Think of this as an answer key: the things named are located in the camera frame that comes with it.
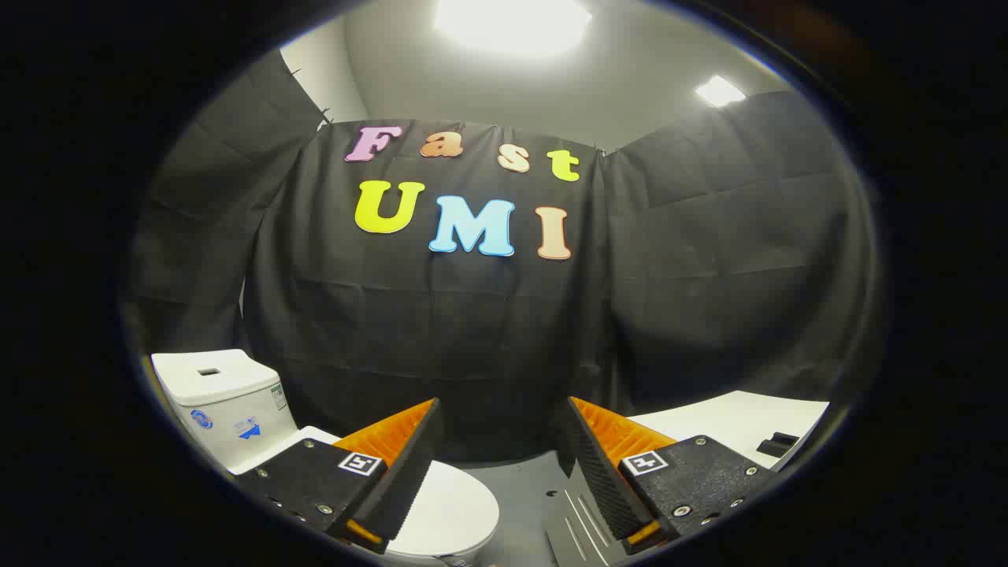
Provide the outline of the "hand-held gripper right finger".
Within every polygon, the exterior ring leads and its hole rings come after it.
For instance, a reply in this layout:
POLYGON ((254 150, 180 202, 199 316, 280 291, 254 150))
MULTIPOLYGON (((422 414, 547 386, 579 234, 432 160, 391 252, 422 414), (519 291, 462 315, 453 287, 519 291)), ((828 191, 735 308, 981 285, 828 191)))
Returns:
POLYGON ((582 398, 568 396, 565 430, 602 521, 630 554, 720 523, 777 475, 709 435, 673 440, 582 398))

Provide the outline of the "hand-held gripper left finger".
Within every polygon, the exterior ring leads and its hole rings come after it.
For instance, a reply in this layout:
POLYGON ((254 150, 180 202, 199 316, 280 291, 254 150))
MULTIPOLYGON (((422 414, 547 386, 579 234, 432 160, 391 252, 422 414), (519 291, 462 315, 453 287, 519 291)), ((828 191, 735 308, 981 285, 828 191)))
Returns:
POLYGON ((442 403, 430 398, 334 443, 295 441, 236 484, 316 531, 382 554, 413 507, 442 437, 442 403))

